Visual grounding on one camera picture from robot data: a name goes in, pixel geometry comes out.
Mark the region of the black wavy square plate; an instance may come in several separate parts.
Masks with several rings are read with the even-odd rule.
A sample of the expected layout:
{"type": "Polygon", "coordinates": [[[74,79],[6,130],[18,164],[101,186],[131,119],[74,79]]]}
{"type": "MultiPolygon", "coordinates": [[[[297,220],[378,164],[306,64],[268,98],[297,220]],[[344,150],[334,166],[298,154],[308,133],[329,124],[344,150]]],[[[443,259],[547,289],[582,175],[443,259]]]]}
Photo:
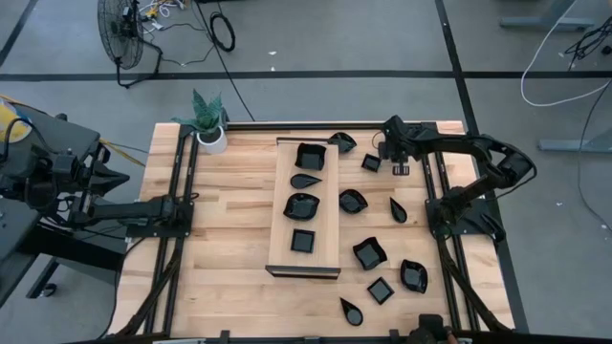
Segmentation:
{"type": "Polygon", "coordinates": [[[376,237],[369,237],[352,247],[363,270],[371,270],[387,261],[387,255],[376,237]]]}
{"type": "Polygon", "coordinates": [[[301,143],[297,147],[295,166],[321,171],[325,164],[326,147],[319,144],[301,143]]]}

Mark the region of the black floor fan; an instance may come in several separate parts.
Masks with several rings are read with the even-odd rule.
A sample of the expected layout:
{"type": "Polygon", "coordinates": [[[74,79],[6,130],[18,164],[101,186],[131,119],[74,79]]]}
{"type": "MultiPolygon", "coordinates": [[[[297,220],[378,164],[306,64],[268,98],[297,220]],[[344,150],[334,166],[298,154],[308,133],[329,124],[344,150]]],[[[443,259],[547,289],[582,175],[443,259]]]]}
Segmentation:
{"type": "Polygon", "coordinates": [[[144,39],[139,4],[139,0],[98,0],[98,34],[106,54],[115,65],[116,81],[124,89],[156,77],[163,57],[159,46],[144,39]],[[141,62],[144,46],[157,53],[153,72],[141,75],[133,81],[123,82],[121,72],[130,70],[141,62]]]}

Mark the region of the potted plant white pot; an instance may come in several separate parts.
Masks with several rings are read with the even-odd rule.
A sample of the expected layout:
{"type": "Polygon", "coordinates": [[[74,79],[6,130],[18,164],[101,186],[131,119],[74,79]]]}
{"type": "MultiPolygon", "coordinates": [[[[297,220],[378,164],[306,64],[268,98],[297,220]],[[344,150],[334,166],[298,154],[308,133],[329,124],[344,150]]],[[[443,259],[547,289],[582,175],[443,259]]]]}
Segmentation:
{"type": "Polygon", "coordinates": [[[172,118],[171,120],[192,128],[195,131],[196,140],[204,146],[208,154],[223,153],[228,146],[226,130],[229,115],[223,106],[221,95],[206,101],[193,89],[191,104],[194,112],[193,118],[172,118]]]}

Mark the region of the black aluminium station frame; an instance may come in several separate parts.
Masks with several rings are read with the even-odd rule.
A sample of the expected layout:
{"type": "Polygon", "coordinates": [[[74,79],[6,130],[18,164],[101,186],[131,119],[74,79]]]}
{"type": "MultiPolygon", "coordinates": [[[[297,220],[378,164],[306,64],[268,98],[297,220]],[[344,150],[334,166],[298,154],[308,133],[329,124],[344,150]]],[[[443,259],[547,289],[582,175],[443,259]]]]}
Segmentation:
{"type": "Polygon", "coordinates": [[[229,145],[220,155],[200,154],[184,181],[197,195],[193,229],[185,241],[179,277],[157,303],[152,333],[123,328],[152,287],[160,256],[155,238],[127,256],[121,273],[110,333],[70,344],[395,344],[403,343],[422,313],[448,317],[437,248],[426,229],[423,170],[411,165],[407,177],[388,168],[365,171],[361,158],[376,140],[374,121],[234,122],[229,145]],[[339,279],[274,277],[268,264],[273,216],[278,137],[323,138],[351,135],[357,147],[339,161],[339,188],[355,188],[369,203],[361,215],[339,214],[339,279]],[[399,224],[389,198],[406,211],[399,224]],[[363,270],[352,247],[376,237],[387,261],[363,270]],[[425,294],[401,281],[403,260],[427,271],[425,294]],[[379,305],[367,287],[383,277],[395,291],[379,305]],[[351,326],[340,304],[344,298],[363,314],[351,326]]]}

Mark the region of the white yellow wipes container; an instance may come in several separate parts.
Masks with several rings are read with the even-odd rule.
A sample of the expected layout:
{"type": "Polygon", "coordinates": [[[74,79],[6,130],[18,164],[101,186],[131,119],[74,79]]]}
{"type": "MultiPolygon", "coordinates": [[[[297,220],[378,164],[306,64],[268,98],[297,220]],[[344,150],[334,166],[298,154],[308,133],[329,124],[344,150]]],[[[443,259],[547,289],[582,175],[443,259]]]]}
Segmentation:
{"type": "Polygon", "coordinates": [[[9,136],[10,143],[19,142],[25,139],[32,131],[32,127],[21,121],[22,118],[29,120],[28,118],[20,115],[12,104],[4,99],[0,99],[0,142],[6,141],[5,135],[9,129],[9,124],[16,118],[18,118],[18,121],[11,128],[9,136]]]}

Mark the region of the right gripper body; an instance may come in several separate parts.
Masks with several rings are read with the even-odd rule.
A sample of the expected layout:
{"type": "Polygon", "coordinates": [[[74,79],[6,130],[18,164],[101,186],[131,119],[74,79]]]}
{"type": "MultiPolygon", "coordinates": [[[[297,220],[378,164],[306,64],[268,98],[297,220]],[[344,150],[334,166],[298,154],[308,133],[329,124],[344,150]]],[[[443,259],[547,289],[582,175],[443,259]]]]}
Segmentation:
{"type": "Polygon", "coordinates": [[[397,115],[391,117],[382,125],[381,158],[395,163],[407,162],[408,158],[419,161],[421,152],[414,140],[422,131],[420,123],[405,123],[397,115]]]}

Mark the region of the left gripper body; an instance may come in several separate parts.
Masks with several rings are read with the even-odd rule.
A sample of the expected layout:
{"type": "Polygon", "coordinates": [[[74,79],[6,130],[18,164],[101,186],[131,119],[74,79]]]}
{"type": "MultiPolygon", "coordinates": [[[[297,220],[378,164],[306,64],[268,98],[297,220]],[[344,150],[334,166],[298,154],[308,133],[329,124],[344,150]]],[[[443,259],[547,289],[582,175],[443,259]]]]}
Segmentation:
{"type": "Polygon", "coordinates": [[[94,175],[94,163],[96,161],[100,161],[106,165],[106,163],[108,163],[110,159],[110,152],[105,148],[105,146],[102,143],[99,143],[96,149],[94,150],[94,152],[89,156],[89,159],[90,161],[85,171],[82,173],[81,184],[83,186],[86,186],[92,192],[95,192],[93,190],[93,178],[96,177],[94,175]]]}

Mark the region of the black leaf-shaped plate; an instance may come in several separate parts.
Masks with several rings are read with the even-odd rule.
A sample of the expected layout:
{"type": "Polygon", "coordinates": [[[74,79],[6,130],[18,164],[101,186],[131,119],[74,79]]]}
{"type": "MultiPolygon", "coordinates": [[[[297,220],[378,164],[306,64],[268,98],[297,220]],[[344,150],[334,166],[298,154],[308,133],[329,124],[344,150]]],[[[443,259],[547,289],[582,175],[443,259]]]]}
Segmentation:
{"type": "Polygon", "coordinates": [[[327,142],[336,145],[340,154],[349,153],[358,145],[350,135],[344,132],[336,132],[327,140],[327,142]]]}
{"type": "Polygon", "coordinates": [[[400,268],[402,284],[411,291],[426,293],[428,276],[426,268],[414,261],[403,260],[400,268]]]}
{"type": "Polygon", "coordinates": [[[356,189],[346,189],[339,195],[339,207],[348,214],[357,214],[368,207],[368,202],[356,189]]]}
{"type": "Polygon", "coordinates": [[[320,199],[307,193],[295,193],[291,195],[283,210],[283,214],[292,220],[309,221],[317,214],[320,199]]]}

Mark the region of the gray desk foot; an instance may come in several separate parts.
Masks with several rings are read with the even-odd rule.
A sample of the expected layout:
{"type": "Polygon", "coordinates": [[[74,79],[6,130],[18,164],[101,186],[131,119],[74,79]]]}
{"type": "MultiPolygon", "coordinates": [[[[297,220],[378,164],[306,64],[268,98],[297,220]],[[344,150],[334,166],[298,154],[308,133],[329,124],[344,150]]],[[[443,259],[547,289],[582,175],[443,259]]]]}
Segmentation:
{"type": "Polygon", "coordinates": [[[590,140],[540,140],[537,148],[541,151],[612,154],[612,128],[590,140]]]}
{"type": "Polygon", "coordinates": [[[504,29],[532,31],[584,32],[595,22],[585,17],[570,17],[568,13],[578,0],[554,0],[547,11],[538,16],[501,17],[499,26],[504,29]]]}

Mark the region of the black side table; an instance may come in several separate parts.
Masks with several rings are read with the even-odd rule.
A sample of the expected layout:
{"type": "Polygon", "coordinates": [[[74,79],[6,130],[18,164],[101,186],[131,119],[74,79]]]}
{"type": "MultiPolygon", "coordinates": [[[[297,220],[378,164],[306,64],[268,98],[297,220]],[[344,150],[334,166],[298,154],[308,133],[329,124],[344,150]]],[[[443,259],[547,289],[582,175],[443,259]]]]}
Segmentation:
{"type": "MultiPolygon", "coordinates": [[[[43,139],[55,150],[70,148],[84,159],[98,144],[99,133],[19,105],[43,139]]],[[[26,204],[0,197],[0,307],[4,306],[40,254],[115,271],[122,255],[38,224],[41,215],[26,204]]]]}

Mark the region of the wooden sorting tray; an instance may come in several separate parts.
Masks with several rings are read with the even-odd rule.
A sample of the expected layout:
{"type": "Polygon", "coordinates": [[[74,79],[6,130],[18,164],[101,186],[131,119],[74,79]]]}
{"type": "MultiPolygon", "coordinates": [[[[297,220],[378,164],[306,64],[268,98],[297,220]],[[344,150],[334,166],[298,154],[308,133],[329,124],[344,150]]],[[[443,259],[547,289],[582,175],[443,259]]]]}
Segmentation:
{"type": "Polygon", "coordinates": [[[279,138],[276,140],[276,169],[273,193],[273,216],[268,264],[265,270],[274,277],[339,278],[339,149],[326,139],[279,138]],[[295,166],[297,147],[301,143],[326,147],[325,164],[321,171],[295,166]],[[290,178],[298,173],[321,179],[304,189],[295,189],[290,178]],[[283,210],[289,197],[307,193],[320,199],[317,214],[309,221],[287,218],[283,210]],[[295,229],[316,233],[314,252],[291,251],[295,229]]]}

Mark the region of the black teardrop plate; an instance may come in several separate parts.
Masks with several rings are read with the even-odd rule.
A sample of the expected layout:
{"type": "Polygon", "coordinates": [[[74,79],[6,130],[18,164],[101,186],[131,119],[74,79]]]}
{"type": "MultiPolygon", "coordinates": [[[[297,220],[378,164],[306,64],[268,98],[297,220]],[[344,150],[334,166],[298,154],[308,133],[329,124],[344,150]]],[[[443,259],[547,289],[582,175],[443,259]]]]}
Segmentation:
{"type": "Polygon", "coordinates": [[[361,310],[344,298],[340,298],[340,304],[343,310],[346,321],[351,325],[358,327],[363,322],[363,314],[361,310]]]}
{"type": "Polygon", "coordinates": [[[320,182],[320,178],[303,173],[295,174],[290,178],[290,185],[295,189],[304,189],[320,182]]]}
{"type": "Polygon", "coordinates": [[[404,208],[392,197],[389,198],[391,216],[395,222],[404,224],[407,221],[407,213],[404,208]]]}

